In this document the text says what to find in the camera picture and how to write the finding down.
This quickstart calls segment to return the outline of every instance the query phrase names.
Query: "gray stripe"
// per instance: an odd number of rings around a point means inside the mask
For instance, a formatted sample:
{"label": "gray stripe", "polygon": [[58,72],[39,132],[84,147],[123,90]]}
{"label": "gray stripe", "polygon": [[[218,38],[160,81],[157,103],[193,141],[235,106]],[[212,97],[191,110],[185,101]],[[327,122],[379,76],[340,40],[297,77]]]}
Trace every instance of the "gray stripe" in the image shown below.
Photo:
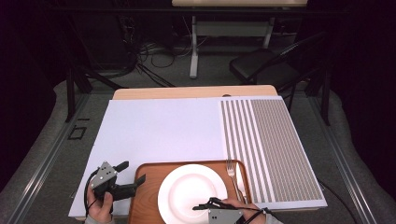
{"label": "gray stripe", "polygon": [[[252,104],[252,109],[248,107],[249,102]],[[233,158],[243,161],[249,176],[253,177],[256,173],[264,177],[263,183],[251,179],[255,181],[251,182],[250,186],[253,201],[265,202],[265,195],[268,195],[266,203],[322,199],[315,176],[283,101],[224,101],[221,102],[221,110],[228,156],[233,155]],[[252,122],[254,119],[257,132]],[[254,147],[259,147],[259,144],[262,144],[263,157],[260,153],[253,154]],[[270,179],[267,179],[264,173],[264,161]],[[256,189],[255,184],[258,181],[258,189]]]}

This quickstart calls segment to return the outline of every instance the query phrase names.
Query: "black chair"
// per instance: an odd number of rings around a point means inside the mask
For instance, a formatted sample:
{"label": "black chair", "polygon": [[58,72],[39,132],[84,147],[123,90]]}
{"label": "black chair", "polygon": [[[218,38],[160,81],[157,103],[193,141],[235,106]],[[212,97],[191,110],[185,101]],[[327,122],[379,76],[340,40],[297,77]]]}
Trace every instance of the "black chair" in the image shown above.
{"label": "black chair", "polygon": [[285,48],[281,53],[269,49],[257,49],[230,61],[231,72],[243,85],[273,85],[278,92],[291,87],[288,110],[291,109],[297,83],[316,74],[320,62],[307,55],[318,49],[326,33],[321,32]]}

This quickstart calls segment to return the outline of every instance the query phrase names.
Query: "white table leg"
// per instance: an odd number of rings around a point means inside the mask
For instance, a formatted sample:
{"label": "white table leg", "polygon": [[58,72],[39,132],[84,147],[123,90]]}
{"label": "white table leg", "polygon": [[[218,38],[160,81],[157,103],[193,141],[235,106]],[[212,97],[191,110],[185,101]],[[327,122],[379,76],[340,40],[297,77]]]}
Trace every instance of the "white table leg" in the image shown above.
{"label": "white table leg", "polygon": [[192,55],[191,55],[191,68],[190,78],[197,78],[198,70],[198,48],[197,48],[197,27],[195,16],[192,16]]}

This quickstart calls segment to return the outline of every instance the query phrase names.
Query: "human hand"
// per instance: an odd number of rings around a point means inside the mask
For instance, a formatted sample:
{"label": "human hand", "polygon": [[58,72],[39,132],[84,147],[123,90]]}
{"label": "human hand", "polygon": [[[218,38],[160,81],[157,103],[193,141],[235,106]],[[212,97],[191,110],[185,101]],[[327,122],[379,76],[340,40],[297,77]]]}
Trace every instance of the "human hand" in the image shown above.
{"label": "human hand", "polygon": [[113,195],[106,192],[103,201],[96,200],[93,190],[90,186],[87,189],[87,203],[90,205],[89,214],[90,217],[95,219],[97,222],[107,223],[110,222],[112,216],[110,214],[111,206],[113,205]]}
{"label": "human hand", "polygon": [[[225,200],[222,200],[222,202],[230,204],[238,209],[241,209],[243,207],[250,208],[250,209],[243,209],[245,220],[250,219],[254,214],[257,213],[258,210],[260,210],[260,208],[257,207],[254,203],[244,204],[244,203],[241,203],[235,199],[225,199]],[[265,222],[266,222],[266,216],[264,213],[262,213],[262,214],[258,215],[257,217],[255,217],[253,220],[251,220],[250,224],[265,224]]]}

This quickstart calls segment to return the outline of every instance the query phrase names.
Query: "fork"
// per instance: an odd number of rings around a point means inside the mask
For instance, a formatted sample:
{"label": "fork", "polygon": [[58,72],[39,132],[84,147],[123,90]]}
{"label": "fork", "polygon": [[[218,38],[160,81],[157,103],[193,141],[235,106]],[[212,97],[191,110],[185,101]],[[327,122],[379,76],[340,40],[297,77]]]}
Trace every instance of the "fork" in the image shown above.
{"label": "fork", "polygon": [[235,170],[233,169],[233,161],[227,160],[226,165],[227,165],[227,174],[233,181],[233,187],[235,188],[236,197],[238,198],[238,201],[241,202],[241,196],[239,195],[238,187],[236,186],[235,183]]}

